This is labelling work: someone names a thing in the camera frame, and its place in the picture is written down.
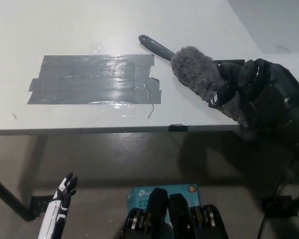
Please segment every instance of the white table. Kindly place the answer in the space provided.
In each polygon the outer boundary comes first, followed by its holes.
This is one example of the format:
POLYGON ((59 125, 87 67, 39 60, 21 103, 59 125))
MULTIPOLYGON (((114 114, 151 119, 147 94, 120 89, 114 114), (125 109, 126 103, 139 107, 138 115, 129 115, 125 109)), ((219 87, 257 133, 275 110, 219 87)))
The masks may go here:
MULTIPOLYGON (((161 104, 154 106, 149 119, 152 105, 27 105, 30 82, 38 77, 44 55, 148 54, 139 43, 141 34, 173 51, 196 46, 215 60, 263 57, 290 68, 299 80, 299 53, 274 45, 275 26, 268 23, 261 28, 262 34, 271 36, 268 44, 273 52, 268 55, 249 34, 254 27, 246 29, 236 15, 252 9, 245 4, 245 9, 233 10, 240 3, 230 4, 226 0, 0 1, 0 134, 164 131, 171 124, 187 125, 189 131, 234 129, 233 120, 182 86, 169 63, 159 57, 150 76, 160 80, 161 104)), ((256 10, 250 16, 261 23, 273 18, 272 12, 262 15, 256 10)), ((293 14, 299 16, 299 8, 293 14)), ((291 23, 285 31, 289 29, 294 29, 291 23)), ((288 42, 276 38, 283 47, 293 44, 291 38, 288 42)))

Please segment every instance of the black brush handle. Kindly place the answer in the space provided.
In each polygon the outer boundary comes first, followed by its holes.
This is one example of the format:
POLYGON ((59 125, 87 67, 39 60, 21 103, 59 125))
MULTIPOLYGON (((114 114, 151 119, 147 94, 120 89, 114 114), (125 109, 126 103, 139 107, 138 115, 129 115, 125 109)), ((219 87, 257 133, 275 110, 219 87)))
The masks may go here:
POLYGON ((139 36, 140 43, 150 50, 152 53, 160 56, 168 61, 171 60, 171 57, 175 54, 174 52, 168 50, 163 45, 159 44, 157 41, 151 39, 149 36, 140 35, 139 36))

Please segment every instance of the gray fluffy brush head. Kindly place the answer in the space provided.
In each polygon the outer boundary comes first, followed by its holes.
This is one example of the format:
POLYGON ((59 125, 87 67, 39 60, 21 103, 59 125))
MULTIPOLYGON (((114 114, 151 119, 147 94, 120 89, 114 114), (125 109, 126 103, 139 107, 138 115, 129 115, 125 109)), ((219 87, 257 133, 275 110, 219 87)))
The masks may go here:
MULTIPOLYGON (((189 87, 207 102, 214 97, 225 82, 221 78, 213 59, 193 46, 183 47, 176 52, 171 59, 171 67, 174 75, 184 86, 189 87)), ((241 126, 248 126, 245 115, 239 107, 238 93, 219 110, 241 126)))

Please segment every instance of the blue box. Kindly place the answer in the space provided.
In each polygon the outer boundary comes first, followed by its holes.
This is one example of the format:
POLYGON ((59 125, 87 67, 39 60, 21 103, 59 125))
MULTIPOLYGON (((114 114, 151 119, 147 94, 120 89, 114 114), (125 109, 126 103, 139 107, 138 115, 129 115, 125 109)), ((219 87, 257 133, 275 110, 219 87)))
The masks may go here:
MULTIPOLYGON (((128 212, 132 208, 146 209, 150 193, 154 188, 163 188, 167 190, 168 196, 175 193, 181 193, 188 202, 189 207, 200 206, 198 187, 196 184, 180 184, 166 186, 149 186, 134 188, 128 195, 128 212)), ((167 210, 165 223, 170 224, 169 213, 167 210)))

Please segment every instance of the orange logo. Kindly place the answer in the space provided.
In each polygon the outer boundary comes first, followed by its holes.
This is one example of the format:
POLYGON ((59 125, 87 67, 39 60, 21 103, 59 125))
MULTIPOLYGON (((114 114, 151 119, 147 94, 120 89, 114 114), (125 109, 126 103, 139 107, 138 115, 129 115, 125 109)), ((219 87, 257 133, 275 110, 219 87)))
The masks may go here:
POLYGON ((189 186, 188 187, 188 191, 190 192, 190 193, 194 193, 194 192, 196 192, 196 188, 194 187, 194 186, 189 186))

